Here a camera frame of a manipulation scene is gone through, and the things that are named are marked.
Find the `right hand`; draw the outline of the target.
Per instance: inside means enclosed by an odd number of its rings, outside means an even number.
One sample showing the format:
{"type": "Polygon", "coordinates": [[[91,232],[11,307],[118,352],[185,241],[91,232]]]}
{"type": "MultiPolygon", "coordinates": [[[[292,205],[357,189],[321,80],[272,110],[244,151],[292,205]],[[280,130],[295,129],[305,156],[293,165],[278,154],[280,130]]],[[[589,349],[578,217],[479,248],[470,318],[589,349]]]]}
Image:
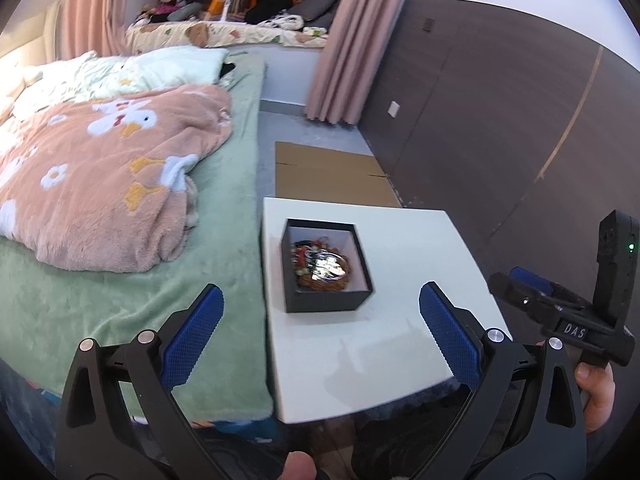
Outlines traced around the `right hand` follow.
{"type": "Polygon", "coordinates": [[[588,396],[582,408],[582,419],[586,434],[593,434],[610,419],[616,393],[612,365],[606,367],[585,362],[573,365],[562,351],[561,366],[553,372],[551,399],[547,419],[554,424],[573,427],[578,417],[578,402],[572,397],[572,390],[579,388],[588,396]]]}

